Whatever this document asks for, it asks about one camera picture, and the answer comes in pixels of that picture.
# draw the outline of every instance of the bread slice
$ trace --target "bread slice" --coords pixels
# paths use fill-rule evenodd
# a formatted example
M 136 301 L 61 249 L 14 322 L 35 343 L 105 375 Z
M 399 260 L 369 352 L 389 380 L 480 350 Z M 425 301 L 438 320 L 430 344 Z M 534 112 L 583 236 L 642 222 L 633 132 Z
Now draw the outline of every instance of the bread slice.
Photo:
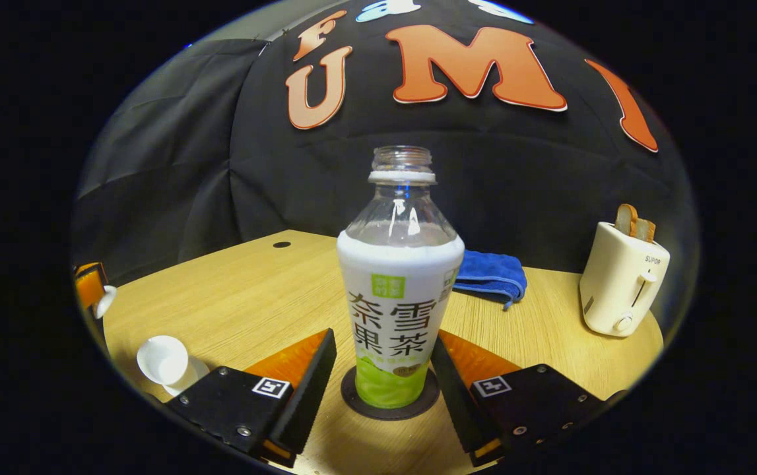
M 641 239 L 643 241 L 648 241 L 649 243 L 653 243 L 653 232 L 656 229 L 657 229 L 656 225 L 654 225 L 649 220 L 638 218 L 637 219 L 637 233 L 634 237 L 637 239 Z
M 633 206 L 622 203 L 619 205 L 619 210 L 616 213 L 616 229 L 624 232 L 624 234 L 630 237 L 635 237 L 637 234 L 637 209 Z

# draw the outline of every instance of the toaster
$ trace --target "toaster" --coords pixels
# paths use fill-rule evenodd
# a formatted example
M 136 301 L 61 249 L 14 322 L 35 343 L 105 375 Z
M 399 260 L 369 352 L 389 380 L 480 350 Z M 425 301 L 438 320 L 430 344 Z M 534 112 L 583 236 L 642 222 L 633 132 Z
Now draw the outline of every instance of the toaster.
M 580 287 L 583 321 L 611 336 L 634 333 L 663 283 L 670 255 L 656 241 L 643 241 L 600 222 Z

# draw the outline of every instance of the white label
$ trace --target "white label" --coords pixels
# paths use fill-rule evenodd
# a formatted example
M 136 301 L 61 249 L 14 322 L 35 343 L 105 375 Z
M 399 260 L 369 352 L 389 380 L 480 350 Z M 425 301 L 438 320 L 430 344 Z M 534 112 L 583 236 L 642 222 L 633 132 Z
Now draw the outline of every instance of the white label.
M 257 392 L 263 396 L 281 399 L 281 396 L 284 396 L 284 392 L 289 385 L 290 383 L 287 381 L 279 381 L 278 379 L 273 378 L 261 378 L 261 380 L 258 381 L 258 384 L 252 388 L 252 392 Z
M 496 396 L 496 394 L 502 394 L 502 392 L 513 390 L 513 388 L 508 385 L 508 382 L 504 381 L 501 376 L 495 376 L 495 378 L 490 379 L 481 379 L 481 381 L 475 381 L 472 385 L 478 389 L 478 392 L 480 392 L 483 397 Z
M 462 241 L 445 246 L 341 253 L 357 358 L 398 376 L 428 363 L 463 260 Z M 388 253 L 403 256 L 388 263 Z

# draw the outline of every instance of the black background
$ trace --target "black background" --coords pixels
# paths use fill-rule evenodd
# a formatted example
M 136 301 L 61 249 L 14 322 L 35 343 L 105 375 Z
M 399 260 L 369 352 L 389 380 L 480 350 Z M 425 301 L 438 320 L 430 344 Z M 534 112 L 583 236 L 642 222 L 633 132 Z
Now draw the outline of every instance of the black background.
M 247 6 L 107 5 L 0 6 L 0 470 L 243 472 L 118 384 L 77 315 L 67 241 L 79 168 L 109 114 Z M 523 465 L 757 471 L 757 4 L 515 8 L 614 65 L 655 108 L 704 233 L 698 295 L 665 357 L 605 417 Z

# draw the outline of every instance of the toaster lever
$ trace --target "toaster lever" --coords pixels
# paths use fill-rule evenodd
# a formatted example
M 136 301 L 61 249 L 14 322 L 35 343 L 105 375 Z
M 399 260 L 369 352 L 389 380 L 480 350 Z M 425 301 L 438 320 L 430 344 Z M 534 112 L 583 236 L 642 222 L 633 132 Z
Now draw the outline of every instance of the toaster lever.
M 655 283 L 657 281 L 657 277 L 652 274 L 650 270 L 648 272 L 641 273 L 640 278 L 649 283 Z

